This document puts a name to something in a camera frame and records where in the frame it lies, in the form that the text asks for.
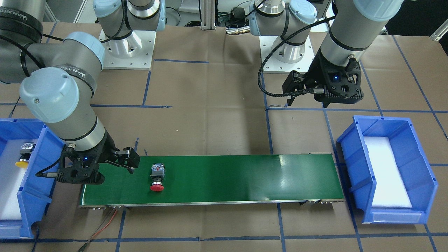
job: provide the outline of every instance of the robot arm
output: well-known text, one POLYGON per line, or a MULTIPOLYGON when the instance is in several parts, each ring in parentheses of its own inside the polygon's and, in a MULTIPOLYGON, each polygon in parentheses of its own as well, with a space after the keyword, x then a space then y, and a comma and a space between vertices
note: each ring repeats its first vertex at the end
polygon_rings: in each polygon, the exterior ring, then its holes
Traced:
POLYGON ((40 43, 45 1, 33 1, 35 8, 40 7, 40 12, 33 14, 23 11, 28 1, 1 4, 1 15, 8 16, 0 18, 0 79, 21 82, 20 95, 27 107, 68 145, 61 154, 58 172, 37 175, 66 183, 101 184, 104 177, 98 169, 103 162, 133 173, 140 157, 132 148, 119 151, 115 147, 90 106, 103 67, 101 43, 82 32, 71 33, 62 44, 40 43), (34 22, 33 33, 15 28, 28 27, 26 21, 34 22))
POLYGON ((164 0, 94 0, 93 9, 108 38, 108 53, 129 58, 142 52, 134 30, 165 29, 164 0))
MULTIPOLYGON (((288 105, 295 97, 314 90, 314 99, 322 102, 326 108, 330 103, 354 104, 363 98, 361 91, 361 69, 359 58, 364 54, 384 25, 400 9, 403 0, 336 0, 338 14, 307 73, 292 71, 283 84, 283 94, 289 96, 288 105)), ((296 63, 300 60, 300 46, 308 36, 309 29, 285 41, 295 30, 288 28, 291 23, 286 13, 302 21, 304 27, 310 17, 312 5, 306 0, 291 0, 289 6, 283 8, 283 0, 256 0, 257 10, 250 17, 250 31, 253 35, 282 35, 272 48, 281 42, 284 45, 274 53, 278 60, 285 63, 296 63), (275 27, 277 33, 266 32, 275 27)))

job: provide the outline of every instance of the white foam insert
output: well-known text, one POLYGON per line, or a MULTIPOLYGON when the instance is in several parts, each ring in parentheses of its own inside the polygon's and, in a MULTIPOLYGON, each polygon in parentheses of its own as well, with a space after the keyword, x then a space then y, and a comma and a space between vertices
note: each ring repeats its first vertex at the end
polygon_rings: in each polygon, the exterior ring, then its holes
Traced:
POLYGON ((17 192, 26 169, 15 165, 19 161, 20 147, 24 142, 37 140, 8 140, 0 156, 0 220, 21 220, 17 192))
POLYGON ((388 137, 364 137, 376 179, 374 208, 411 208, 388 137))

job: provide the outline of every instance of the light blue joint cap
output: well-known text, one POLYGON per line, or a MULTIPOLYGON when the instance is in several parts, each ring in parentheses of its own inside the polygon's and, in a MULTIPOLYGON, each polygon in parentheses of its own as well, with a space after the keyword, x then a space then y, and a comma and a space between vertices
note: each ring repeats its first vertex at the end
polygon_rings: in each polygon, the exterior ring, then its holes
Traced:
POLYGON ((157 28, 155 29, 155 31, 165 30, 165 20, 166 20, 165 0, 160 0, 159 8, 160 8, 159 23, 157 24, 157 28))
POLYGON ((105 17, 112 14, 121 6, 121 0, 94 0, 93 10, 96 17, 105 17))
POLYGON ((72 40, 78 41, 79 43, 83 44, 85 47, 89 48, 99 59, 99 61, 101 63, 101 69, 103 69, 105 50, 104 50, 103 45, 97 38, 95 38, 94 36, 92 36, 88 33, 85 33, 82 31, 76 31, 76 32, 70 33, 64 39, 64 41, 66 41, 67 39, 72 39, 72 40))
POLYGON ((353 3, 366 18, 384 22, 395 16, 403 0, 353 0, 353 3))
MULTIPOLYGON (((249 6, 249 12, 251 12, 253 9, 254 9, 254 5, 251 4, 249 6)), ((252 12, 249 16, 249 28, 250 28, 250 34, 252 34, 254 36, 260 36, 260 29, 258 28, 257 15, 256 15, 255 11, 252 12)))
POLYGON ((291 0, 289 9, 294 16, 307 25, 314 23, 317 17, 316 8, 307 0, 291 0))
POLYGON ((79 89, 64 70, 46 67, 23 79, 20 97, 39 120, 55 123, 65 120, 76 109, 79 89))

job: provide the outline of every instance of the connector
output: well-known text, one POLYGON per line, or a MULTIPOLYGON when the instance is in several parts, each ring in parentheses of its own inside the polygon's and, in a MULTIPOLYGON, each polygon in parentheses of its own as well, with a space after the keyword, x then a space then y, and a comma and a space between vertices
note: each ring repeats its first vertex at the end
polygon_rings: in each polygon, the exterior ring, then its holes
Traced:
POLYGON ((249 28, 249 26, 245 26, 245 27, 236 28, 236 29, 226 29, 225 31, 229 35, 238 35, 238 34, 250 32, 250 28, 249 28))
POLYGON ((324 89, 323 88, 310 88, 311 94, 323 94, 324 89))

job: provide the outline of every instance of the blue tape line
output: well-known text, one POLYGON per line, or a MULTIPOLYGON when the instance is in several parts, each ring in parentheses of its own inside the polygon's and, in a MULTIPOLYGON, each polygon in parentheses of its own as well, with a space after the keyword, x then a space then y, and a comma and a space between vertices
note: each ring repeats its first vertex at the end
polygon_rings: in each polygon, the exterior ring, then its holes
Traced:
POLYGON ((431 236, 448 236, 448 233, 444 232, 431 233, 431 236))
POLYGON ((427 233, 390 233, 390 234, 361 234, 361 238, 378 238, 378 237, 416 237, 428 236, 427 233))
POLYGON ((434 249, 434 252, 437 252, 437 248, 435 247, 434 240, 432 238, 431 232, 429 231, 428 225, 425 224, 426 234, 428 235, 429 241, 431 242, 432 249, 434 249))
POLYGON ((199 237, 179 237, 179 238, 122 238, 121 242, 197 242, 199 237))
MULTIPOLYGON (((339 157, 337 155, 336 144, 335 144, 335 141, 333 139, 333 133, 332 133, 332 129, 330 127, 330 120, 328 119, 327 110, 323 107, 323 105, 322 105, 322 109, 323 109, 323 114, 325 116, 325 121, 327 122, 328 134, 330 135, 330 140, 332 142, 332 147, 333 147, 333 152, 335 154, 336 163, 339 163, 339 157)), ((349 197, 347 184, 345 183, 345 178, 343 176, 343 173, 342 173, 341 169, 339 169, 339 174, 340 174, 339 177, 340 177, 340 180, 341 180, 341 183, 342 183, 345 199, 346 199, 347 205, 349 207, 349 212, 350 212, 350 217, 352 219, 353 228, 355 229, 355 235, 356 235, 356 240, 358 241, 359 252, 364 252, 364 250, 362 249, 361 238, 359 236, 358 226, 357 226, 356 220, 355 220, 355 215, 353 214, 353 208, 352 208, 351 200, 350 200, 350 197, 349 197)))
POLYGON ((134 150, 135 150, 135 151, 137 151, 137 146, 138 146, 138 137, 137 137, 137 141, 134 141, 134 142, 135 142, 134 150))
MULTIPOLYGON (((268 110, 302 110, 302 111, 323 111, 322 108, 280 108, 269 107, 268 110)), ((446 110, 398 110, 398 109, 332 109, 326 108, 327 111, 355 111, 355 112, 391 112, 391 113, 448 113, 446 110)))
POLYGON ((202 63, 202 64, 208 64, 208 61, 180 61, 180 60, 169 60, 169 59, 154 59, 154 61, 169 61, 169 62, 181 62, 181 63, 202 63))
POLYGON ((356 235, 287 235, 286 240, 303 240, 303 239, 346 239, 356 238, 356 235))
POLYGON ((249 241, 249 240, 280 240, 279 236, 227 236, 227 237, 214 237, 207 239, 200 239, 200 241, 249 241))
POLYGON ((361 66, 362 70, 364 71, 364 75, 366 77, 367 84, 369 84, 370 91, 372 91, 373 99, 375 100, 375 103, 376 103, 376 106, 378 107, 379 113, 381 116, 384 116, 383 112, 381 111, 381 108, 379 106, 378 99, 376 99, 376 95, 375 95, 375 92, 373 91, 372 84, 370 83, 369 76, 367 75, 366 69, 364 68, 364 65, 362 64, 361 60, 359 61, 359 65, 361 66))
POLYGON ((146 79, 146 87, 145 87, 145 94, 143 95, 143 102, 142 106, 146 103, 146 96, 148 95, 148 89, 149 89, 149 80, 151 79, 151 71, 148 72, 148 78, 146 79))
MULTIPOLYGON (((361 238, 378 238, 378 237, 424 237, 428 236, 427 233, 391 233, 391 234, 360 234, 361 238)), ((431 233, 431 236, 448 236, 448 233, 431 233)), ((286 235, 285 240, 301 240, 301 239, 346 239, 356 238, 356 235, 286 235)), ((222 241, 222 240, 281 240, 279 236, 229 236, 229 237, 214 237, 207 239, 200 239, 199 237, 179 237, 179 238, 100 238, 93 239, 91 242, 167 242, 167 241, 222 241)), ((39 243, 71 243, 71 242, 83 242, 85 239, 38 239, 39 243)), ((0 239, 0 243, 34 243, 34 239, 0 239)))
POLYGON ((111 104, 91 104, 91 107, 99 107, 99 108, 143 108, 143 109, 169 109, 172 106, 168 105, 111 105, 111 104))
POLYGON ((392 39, 393 39, 393 41, 395 42, 395 44, 396 44, 398 50, 400 51, 401 56, 402 56, 403 59, 405 60, 405 63, 406 63, 406 65, 408 66, 409 71, 411 71, 411 74, 412 74, 412 77, 414 77, 415 83, 417 83, 417 86, 418 86, 418 88, 420 89, 420 92, 422 93, 423 98, 425 98, 425 101, 426 101, 426 103, 428 104, 428 107, 429 107, 429 109, 431 110, 432 115, 434 116, 435 120, 437 121, 439 127, 440 127, 441 130, 443 131, 443 133, 444 133, 444 135, 445 135, 445 138, 448 138, 447 133, 446 133, 445 129, 443 128, 442 124, 440 123, 439 119, 437 118, 437 115, 435 114, 434 110, 432 109, 432 106, 431 106, 431 104, 429 103, 429 100, 428 100, 428 98, 426 97, 425 92, 423 92, 422 86, 420 85, 420 82, 418 82, 417 77, 415 76, 414 71, 413 71, 412 68, 411 68, 411 65, 409 65, 409 62, 408 62, 408 60, 406 59, 405 54, 404 54, 403 51, 401 50, 401 47, 398 45, 398 42, 397 42, 397 40, 395 39, 394 36, 392 36, 392 39))
MULTIPOLYGON (((264 89, 266 89, 266 87, 264 86, 263 74, 261 74, 261 85, 264 89)), ((272 155, 272 154, 274 154, 274 148, 272 147, 271 123, 269 122, 269 112, 267 110, 268 106, 267 106, 267 98, 266 98, 265 93, 263 93, 263 99, 264 99, 264 108, 265 108, 265 113, 266 113, 267 139, 269 141, 269 153, 272 155)))
MULTIPOLYGON (((15 103, 0 102, 0 105, 14 106, 15 103)), ((17 106, 25 106, 25 103, 18 103, 17 106)), ((98 107, 98 108, 143 108, 143 109, 169 109, 169 108, 172 108, 172 106, 169 106, 169 105, 90 104, 90 106, 98 107)))
MULTIPOLYGON (((264 90, 266 90, 266 86, 264 85, 264 75, 263 73, 261 73, 261 85, 263 87, 264 90)), ((267 98, 266 98, 266 94, 263 93, 263 99, 264 99, 264 108, 265 109, 269 109, 269 107, 267 106, 267 98)))
POLYGON ((52 30, 50 31, 50 36, 53 35, 53 32, 55 31, 56 25, 57 25, 57 23, 55 23, 55 24, 53 25, 53 28, 52 28, 52 30))
POLYGON ((271 135, 271 123, 269 122, 269 111, 265 110, 266 113, 266 125, 267 125, 267 139, 269 141, 269 153, 274 154, 274 148, 272 146, 272 135, 271 135))
POLYGON ((121 236, 123 235, 123 227, 125 226, 126 211, 121 214, 120 231, 118 232, 118 240, 115 246, 115 252, 120 252, 121 236))
POLYGON ((284 241, 284 232, 283 232, 283 218, 281 216, 280 203, 277 203, 277 214, 279 216, 281 249, 282 249, 282 252, 286 252, 286 243, 284 241))

